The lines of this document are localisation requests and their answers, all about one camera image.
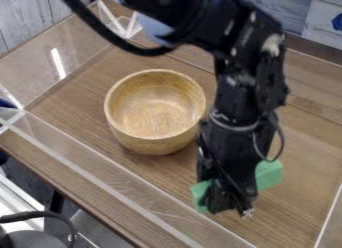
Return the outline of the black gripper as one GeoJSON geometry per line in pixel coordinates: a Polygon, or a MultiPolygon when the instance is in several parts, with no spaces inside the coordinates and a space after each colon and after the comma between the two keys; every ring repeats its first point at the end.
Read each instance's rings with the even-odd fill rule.
{"type": "Polygon", "coordinates": [[[201,188],[199,205],[208,212],[235,210],[241,218],[253,216],[257,197],[255,170],[267,157],[279,131],[273,111],[248,119],[233,119],[212,108],[196,137],[196,178],[201,188]]]}

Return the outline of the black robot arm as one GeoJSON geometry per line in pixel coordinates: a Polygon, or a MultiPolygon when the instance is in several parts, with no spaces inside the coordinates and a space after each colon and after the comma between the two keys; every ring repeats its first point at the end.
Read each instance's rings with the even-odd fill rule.
{"type": "Polygon", "coordinates": [[[196,137],[195,207],[211,214],[253,214],[259,191],[280,175],[271,142],[283,139],[276,109],[285,105],[287,46],[281,23],[248,0],[113,0],[133,10],[156,46],[134,46],[102,24],[81,0],[61,0],[112,45],[161,56],[183,45],[213,58],[216,94],[196,137]]]}

